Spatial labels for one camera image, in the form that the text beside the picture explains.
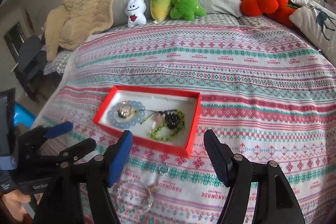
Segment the left hand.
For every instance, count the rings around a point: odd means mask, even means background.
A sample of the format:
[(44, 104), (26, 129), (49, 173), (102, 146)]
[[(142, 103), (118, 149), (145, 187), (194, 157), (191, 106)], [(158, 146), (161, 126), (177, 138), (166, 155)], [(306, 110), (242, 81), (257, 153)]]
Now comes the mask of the left hand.
[(29, 203), (31, 197), (21, 193), (19, 190), (14, 190), (2, 196), (2, 201), (7, 207), (12, 217), (18, 221), (23, 222), (27, 210), (23, 207), (23, 203)]

